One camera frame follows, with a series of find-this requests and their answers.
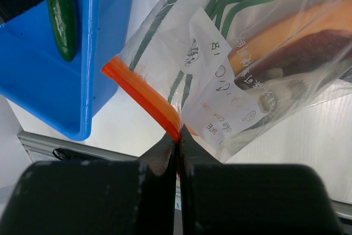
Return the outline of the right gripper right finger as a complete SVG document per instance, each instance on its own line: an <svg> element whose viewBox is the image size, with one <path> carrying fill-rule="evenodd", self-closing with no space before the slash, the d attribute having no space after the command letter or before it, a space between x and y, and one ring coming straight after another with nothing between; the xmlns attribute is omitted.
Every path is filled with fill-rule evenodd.
<svg viewBox="0 0 352 235"><path fill-rule="evenodd" d="M342 234L325 185L300 164L223 164L180 132L185 234Z"/></svg>

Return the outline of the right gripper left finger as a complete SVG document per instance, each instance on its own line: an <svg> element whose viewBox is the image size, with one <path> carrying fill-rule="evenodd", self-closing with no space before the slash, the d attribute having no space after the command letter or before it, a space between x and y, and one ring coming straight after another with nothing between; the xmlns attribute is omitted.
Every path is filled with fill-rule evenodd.
<svg viewBox="0 0 352 235"><path fill-rule="evenodd" d="M134 161L40 161L20 176L1 234L172 234L176 144Z"/></svg>

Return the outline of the dark green cucumber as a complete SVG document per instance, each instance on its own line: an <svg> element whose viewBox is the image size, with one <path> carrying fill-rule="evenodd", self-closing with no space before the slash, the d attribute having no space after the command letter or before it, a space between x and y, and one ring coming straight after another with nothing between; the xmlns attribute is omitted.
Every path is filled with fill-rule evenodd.
<svg viewBox="0 0 352 235"><path fill-rule="evenodd" d="M60 56L71 62L78 50L76 0L47 0L53 37Z"/></svg>

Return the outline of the blue plastic bin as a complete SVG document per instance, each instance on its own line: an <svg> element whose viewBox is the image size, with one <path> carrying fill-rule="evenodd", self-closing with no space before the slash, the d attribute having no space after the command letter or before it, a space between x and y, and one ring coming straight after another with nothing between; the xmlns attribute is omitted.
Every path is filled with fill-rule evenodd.
<svg viewBox="0 0 352 235"><path fill-rule="evenodd" d="M1 25L1 94L73 140L90 136L93 116L115 94L101 69L126 40L132 0L76 0L75 58L59 54L42 2Z"/></svg>

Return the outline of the grey toy fish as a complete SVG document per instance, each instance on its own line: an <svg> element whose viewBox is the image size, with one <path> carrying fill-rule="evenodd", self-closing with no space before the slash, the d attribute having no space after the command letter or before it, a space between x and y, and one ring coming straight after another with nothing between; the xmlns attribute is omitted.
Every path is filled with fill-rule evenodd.
<svg viewBox="0 0 352 235"><path fill-rule="evenodd" d="M223 145L238 149L243 148L274 125L307 105L327 89L334 80L335 76L332 73L327 73L325 68L290 76L284 76L281 68L272 68L266 71L264 77L257 80L254 86L239 83L241 89L254 97L265 116L249 128L226 139Z"/></svg>

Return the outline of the clear zip top bag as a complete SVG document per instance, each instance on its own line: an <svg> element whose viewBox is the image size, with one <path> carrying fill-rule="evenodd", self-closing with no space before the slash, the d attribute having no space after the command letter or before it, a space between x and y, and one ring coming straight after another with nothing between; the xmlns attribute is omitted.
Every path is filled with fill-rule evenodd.
<svg viewBox="0 0 352 235"><path fill-rule="evenodd" d="M160 0L102 67L226 161L351 69L351 0Z"/></svg>

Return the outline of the orange purple sweet potato slice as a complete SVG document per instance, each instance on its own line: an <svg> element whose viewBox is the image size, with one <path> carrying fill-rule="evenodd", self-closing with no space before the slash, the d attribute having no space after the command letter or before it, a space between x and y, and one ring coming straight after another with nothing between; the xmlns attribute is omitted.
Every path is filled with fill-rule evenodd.
<svg viewBox="0 0 352 235"><path fill-rule="evenodd" d="M331 64L351 68L351 0L326 1L291 14L249 38L229 55L235 83L250 84L272 68L284 76Z"/></svg>

